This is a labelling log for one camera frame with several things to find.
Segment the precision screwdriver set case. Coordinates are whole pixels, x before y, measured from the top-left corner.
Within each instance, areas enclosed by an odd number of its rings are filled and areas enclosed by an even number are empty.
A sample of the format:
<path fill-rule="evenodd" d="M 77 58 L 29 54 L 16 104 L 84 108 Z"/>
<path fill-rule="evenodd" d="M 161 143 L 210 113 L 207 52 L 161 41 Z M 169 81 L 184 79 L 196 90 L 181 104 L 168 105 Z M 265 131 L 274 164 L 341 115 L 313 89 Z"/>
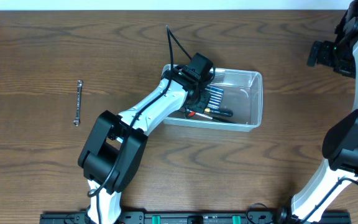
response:
<path fill-rule="evenodd" d="M 211 95 L 207 107 L 211 109 L 218 109 L 223 99 L 224 90 L 208 85 L 206 87 L 206 91 L 208 91 Z"/>

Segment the claw hammer black handle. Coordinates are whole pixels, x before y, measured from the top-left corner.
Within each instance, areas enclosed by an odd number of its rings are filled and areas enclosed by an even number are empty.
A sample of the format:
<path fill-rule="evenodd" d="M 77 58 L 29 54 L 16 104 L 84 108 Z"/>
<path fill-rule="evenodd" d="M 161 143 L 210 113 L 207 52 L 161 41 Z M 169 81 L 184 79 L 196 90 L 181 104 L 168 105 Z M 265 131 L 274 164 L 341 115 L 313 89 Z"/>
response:
<path fill-rule="evenodd" d="M 222 118 L 218 118 L 218 117 L 215 117 L 215 116 L 210 116 L 210 115 L 206 115 L 206 114 L 201 114 L 201 113 L 195 113 L 195 115 L 201 117 L 201 118 L 206 118 L 206 119 L 209 119 L 209 120 L 212 120 L 212 121 L 216 121 L 216 122 L 222 122 L 222 123 L 233 123 L 233 122 L 230 122 L 226 119 L 222 119 Z"/>

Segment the yellow black screwdriver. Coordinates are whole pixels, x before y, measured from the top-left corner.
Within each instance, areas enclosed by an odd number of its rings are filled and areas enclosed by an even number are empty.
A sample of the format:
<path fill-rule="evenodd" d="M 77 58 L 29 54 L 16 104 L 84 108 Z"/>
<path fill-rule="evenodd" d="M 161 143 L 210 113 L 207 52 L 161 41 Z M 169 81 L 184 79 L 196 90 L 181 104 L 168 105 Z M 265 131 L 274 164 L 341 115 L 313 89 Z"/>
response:
<path fill-rule="evenodd" d="M 205 113 L 223 116 L 223 117 L 231 117 L 233 116 L 233 112 L 229 109 L 222 109 L 222 108 L 206 108 L 204 110 Z"/>

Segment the silver combination wrench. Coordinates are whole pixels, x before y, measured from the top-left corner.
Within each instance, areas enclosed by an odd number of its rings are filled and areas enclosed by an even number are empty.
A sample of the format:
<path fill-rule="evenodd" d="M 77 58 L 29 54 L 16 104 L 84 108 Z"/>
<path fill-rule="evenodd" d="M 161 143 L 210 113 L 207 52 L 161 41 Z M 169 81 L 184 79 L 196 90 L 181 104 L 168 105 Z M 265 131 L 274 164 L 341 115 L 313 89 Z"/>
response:
<path fill-rule="evenodd" d="M 77 94 L 76 94 L 76 115 L 73 120 L 74 126 L 80 125 L 80 109 L 81 109 L 81 91 L 83 87 L 83 80 L 77 82 Z"/>

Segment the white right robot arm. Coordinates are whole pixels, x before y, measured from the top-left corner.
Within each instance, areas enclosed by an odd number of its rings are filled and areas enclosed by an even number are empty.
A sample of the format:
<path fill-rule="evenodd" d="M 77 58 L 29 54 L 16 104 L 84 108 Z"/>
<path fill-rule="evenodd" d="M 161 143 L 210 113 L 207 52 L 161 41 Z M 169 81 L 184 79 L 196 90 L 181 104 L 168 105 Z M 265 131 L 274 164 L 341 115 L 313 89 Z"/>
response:
<path fill-rule="evenodd" d="M 314 42 L 307 64 L 325 65 L 355 79 L 352 111 L 326 133 L 322 163 L 305 187 L 279 210 L 275 223 L 335 223 L 323 216 L 325 210 L 349 184 L 358 185 L 358 0 L 350 3 L 334 32 L 334 42 Z"/>

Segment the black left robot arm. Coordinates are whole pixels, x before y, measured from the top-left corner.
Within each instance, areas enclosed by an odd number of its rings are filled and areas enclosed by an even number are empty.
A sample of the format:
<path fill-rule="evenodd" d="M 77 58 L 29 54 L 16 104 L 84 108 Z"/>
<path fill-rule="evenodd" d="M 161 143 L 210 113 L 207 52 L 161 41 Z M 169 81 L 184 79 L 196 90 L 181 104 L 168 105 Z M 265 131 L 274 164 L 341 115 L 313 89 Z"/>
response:
<path fill-rule="evenodd" d="M 121 193 L 140 166 L 149 134 L 174 111 L 208 100 L 204 89 L 213 78 L 212 61 L 197 53 L 188 65 L 171 65 L 157 88 L 135 106 L 98 116 L 78 158 L 89 184 L 87 223 L 117 221 Z"/>

